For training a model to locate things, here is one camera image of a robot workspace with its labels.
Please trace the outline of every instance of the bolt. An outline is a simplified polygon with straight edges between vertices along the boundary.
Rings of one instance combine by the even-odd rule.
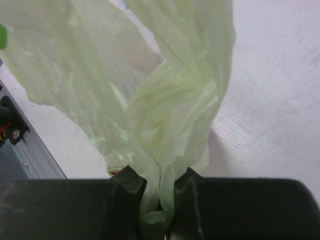
[[[13,139],[17,139],[19,136],[20,136],[20,130],[19,129],[14,130],[12,133]]]

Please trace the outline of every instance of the scratched surface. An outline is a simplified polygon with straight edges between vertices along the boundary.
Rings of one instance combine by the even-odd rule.
[[[204,176],[297,179],[320,203],[319,13],[319,0],[234,1],[232,77]],[[103,157],[76,124],[28,102],[5,66],[0,78],[69,178],[107,177]]]

